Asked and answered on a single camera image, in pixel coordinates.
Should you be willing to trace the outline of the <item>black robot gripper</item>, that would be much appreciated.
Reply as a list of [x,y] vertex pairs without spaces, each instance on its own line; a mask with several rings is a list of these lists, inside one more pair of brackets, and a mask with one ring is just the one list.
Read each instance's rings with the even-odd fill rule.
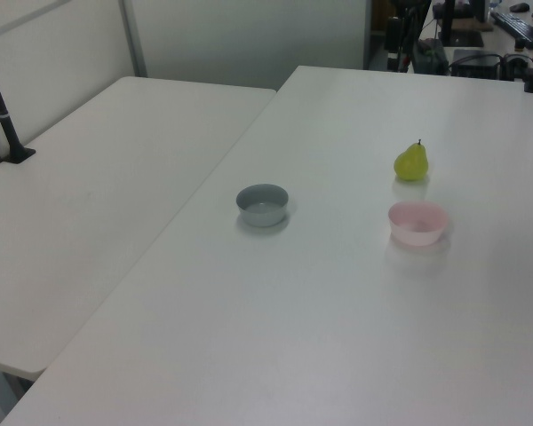
[[402,72],[412,73],[412,54],[408,52],[408,25],[406,17],[389,17],[386,23],[385,50],[387,53],[387,69],[398,70],[399,53],[405,53],[402,58]]

